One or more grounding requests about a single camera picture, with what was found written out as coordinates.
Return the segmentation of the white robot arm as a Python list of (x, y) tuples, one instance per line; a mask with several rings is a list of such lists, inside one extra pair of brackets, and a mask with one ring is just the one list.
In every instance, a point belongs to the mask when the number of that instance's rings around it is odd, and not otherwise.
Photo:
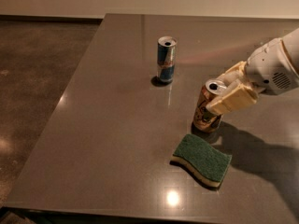
[(299, 86), (299, 29), (257, 48), (217, 77), (226, 88), (206, 105), (214, 115), (255, 105), (260, 93), (280, 95)]

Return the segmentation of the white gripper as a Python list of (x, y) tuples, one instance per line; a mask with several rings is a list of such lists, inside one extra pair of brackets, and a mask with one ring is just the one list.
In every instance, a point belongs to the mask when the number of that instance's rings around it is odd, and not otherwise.
[(255, 105), (258, 93), (249, 83), (236, 81), (246, 75), (250, 82), (268, 94), (279, 95), (299, 86), (299, 38), (275, 38), (256, 49), (247, 59), (239, 62), (217, 77), (230, 84), (222, 94), (206, 105), (214, 115), (222, 115)]

